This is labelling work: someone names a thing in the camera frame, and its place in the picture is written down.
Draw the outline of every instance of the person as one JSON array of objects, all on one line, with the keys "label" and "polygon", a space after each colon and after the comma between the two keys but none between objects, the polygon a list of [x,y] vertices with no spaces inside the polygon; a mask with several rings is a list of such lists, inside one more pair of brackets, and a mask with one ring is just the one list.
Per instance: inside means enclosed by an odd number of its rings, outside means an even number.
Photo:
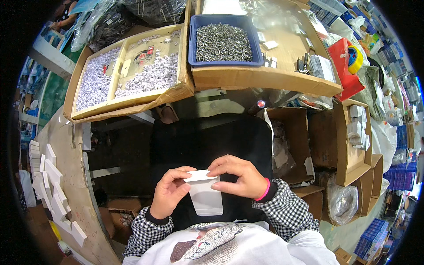
[{"label": "person", "polygon": [[[123,265],[338,264],[308,204],[273,179],[267,123],[228,113],[177,121],[168,106],[161,114],[151,139],[153,201],[132,223]],[[183,179],[204,168],[220,176],[211,188],[222,192],[222,215],[196,215],[188,195]]]},{"label": "person", "polygon": [[65,31],[70,29],[77,19],[77,14],[69,15],[76,6],[77,1],[64,0],[60,7],[55,11],[55,21],[50,25],[50,29],[59,31],[61,28]]},{"label": "person", "polygon": [[220,181],[214,190],[252,199],[262,210],[275,234],[260,224],[230,222],[201,223],[173,232],[170,217],[189,192],[184,166],[170,169],[156,186],[153,202],[143,208],[132,223],[134,234],[123,253],[123,265],[133,264],[338,264],[325,247],[319,221],[308,205],[290,191],[281,179],[268,181],[252,163],[226,155],[214,160],[207,175],[238,176],[236,183]]}]

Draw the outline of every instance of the yellow tape roll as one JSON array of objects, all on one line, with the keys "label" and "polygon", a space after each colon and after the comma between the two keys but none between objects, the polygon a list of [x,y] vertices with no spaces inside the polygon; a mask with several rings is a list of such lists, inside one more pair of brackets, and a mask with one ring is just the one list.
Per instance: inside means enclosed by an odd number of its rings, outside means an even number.
[{"label": "yellow tape roll", "polygon": [[348,46],[348,49],[349,48],[354,49],[355,52],[356,52],[355,61],[350,66],[348,66],[348,68],[347,68],[347,70],[349,71],[349,73],[351,73],[351,74],[354,75],[354,74],[356,74],[358,72],[358,70],[362,66],[363,56],[362,56],[361,51],[358,48],[356,48],[355,46],[353,46],[353,45]]}]

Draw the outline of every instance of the checkered sleeve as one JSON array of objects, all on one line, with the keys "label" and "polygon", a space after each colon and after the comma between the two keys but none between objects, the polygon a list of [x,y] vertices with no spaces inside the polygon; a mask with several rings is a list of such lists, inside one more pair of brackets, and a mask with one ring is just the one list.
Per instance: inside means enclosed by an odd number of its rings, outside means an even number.
[{"label": "checkered sleeve", "polygon": [[268,216],[276,234],[288,242],[305,230],[319,232],[319,221],[308,212],[308,204],[293,193],[282,179],[271,181],[277,185],[274,197],[264,203],[253,201],[252,207],[262,210]]},{"label": "checkered sleeve", "polygon": [[165,225],[156,225],[146,219],[148,207],[144,207],[132,223],[133,235],[128,239],[124,257],[141,257],[150,247],[164,240],[174,228],[172,218],[169,217]]}]

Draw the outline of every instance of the cardboard box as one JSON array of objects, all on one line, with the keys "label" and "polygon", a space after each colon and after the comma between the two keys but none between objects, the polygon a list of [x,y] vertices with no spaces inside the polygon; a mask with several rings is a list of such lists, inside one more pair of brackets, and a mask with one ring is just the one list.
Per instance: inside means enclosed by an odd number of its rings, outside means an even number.
[{"label": "cardboard box", "polygon": [[301,8],[308,8],[298,1],[278,1],[283,10],[291,10],[292,14],[301,22],[301,27],[311,40],[314,50],[310,50],[306,37],[288,32],[282,28],[272,28],[262,31],[265,39],[276,41],[277,48],[267,51],[264,45],[261,51],[269,57],[277,58],[276,68],[272,67],[235,67],[235,66],[210,66],[194,67],[192,69],[195,90],[211,88],[221,89],[245,89],[248,87],[261,87],[272,89],[287,89],[302,93],[332,97],[343,91],[337,70],[332,63],[336,83],[296,72],[296,61],[302,58],[306,52],[322,56],[332,62],[327,49],[321,38],[315,31],[309,19]]},{"label": "cardboard box", "polygon": [[[191,1],[187,2],[186,10],[191,9]],[[180,42],[180,52],[179,52],[179,66],[178,66],[178,77],[177,84],[164,91],[160,95],[157,94],[157,91],[153,91],[148,95],[134,95],[120,99],[114,99],[114,92],[116,91],[116,87],[118,85],[118,77],[119,71],[121,67],[116,67],[114,72],[112,73],[112,77],[116,76],[115,79],[112,79],[113,84],[111,84],[111,88],[109,89],[108,101],[98,104],[93,107],[89,107],[84,111],[76,112],[75,110],[75,102],[78,96],[78,87],[81,78],[81,74],[84,72],[84,66],[87,59],[93,55],[93,52],[86,46],[81,53],[74,71],[71,76],[71,80],[69,82],[68,90],[65,97],[64,102],[64,116],[68,120],[73,123],[85,123],[85,122],[93,122],[108,119],[111,117],[119,117],[125,116],[129,114],[135,114],[144,112],[146,110],[152,109],[156,106],[162,105],[164,103],[175,102],[184,98],[188,98],[194,95],[194,85],[193,80],[191,78],[190,65],[187,62],[187,49],[188,49],[188,29],[190,28],[190,17],[192,12],[186,12],[184,24],[181,28],[181,42]],[[150,35],[156,34],[156,31],[163,31],[163,28],[156,29],[149,33]],[[126,38],[124,40],[118,41],[103,50],[99,51],[99,53],[103,53],[106,50],[111,50],[115,47],[121,47],[120,54],[123,54],[128,45],[126,45],[125,41],[127,39],[134,39],[137,36],[141,36],[145,34],[140,33],[134,35],[132,37]],[[117,59],[117,66],[120,66],[124,63],[123,59]]]},{"label": "cardboard box", "polygon": [[300,108],[267,109],[270,120],[284,124],[289,151],[296,166],[281,176],[288,184],[298,184],[314,178],[314,169],[309,151],[306,110]]},{"label": "cardboard box", "polygon": [[414,136],[415,136],[415,129],[414,124],[408,123],[406,124],[406,133],[407,133],[407,142],[408,142],[408,148],[414,148]]},{"label": "cardboard box", "polygon": [[308,211],[312,214],[314,219],[318,220],[321,220],[322,213],[322,190],[324,190],[324,188],[314,185],[291,189],[291,191],[293,191],[297,196],[299,196],[299,198],[302,198],[309,205]]},{"label": "cardboard box", "polygon": [[336,255],[336,259],[340,265],[349,265],[352,255],[347,253],[346,250],[338,248],[336,251],[334,251],[334,254]]},{"label": "cardboard box", "polygon": [[318,112],[308,119],[312,161],[315,166],[337,168],[336,183],[347,186],[371,168],[372,140],[367,151],[353,147],[347,136],[351,123],[350,106],[365,107],[367,122],[365,133],[371,135],[368,105],[347,99],[333,101],[333,110]]},{"label": "cardboard box", "polygon": [[126,245],[128,238],[133,234],[131,226],[125,226],[120,218],[120,211],[128,211],[135,217],[138,216],[143,205],[139,199],[125,198],[115,199],[107,203],[106,207],[99,207],[102,221],[109,233],[110,238]]}]

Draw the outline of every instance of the tape roll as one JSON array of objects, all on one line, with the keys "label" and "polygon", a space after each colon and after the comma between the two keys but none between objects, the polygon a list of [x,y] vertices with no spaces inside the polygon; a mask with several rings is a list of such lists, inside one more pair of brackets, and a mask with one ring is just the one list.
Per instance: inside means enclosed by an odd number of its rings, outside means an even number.
[{"label": "tape roll", "polygon": [[361,68],[363,63],[363,56],[361,51],[355,46],[348,46],[348,54],[349,54],[349,65],[347,70],[351,74],[356,74],[358,70]]}]

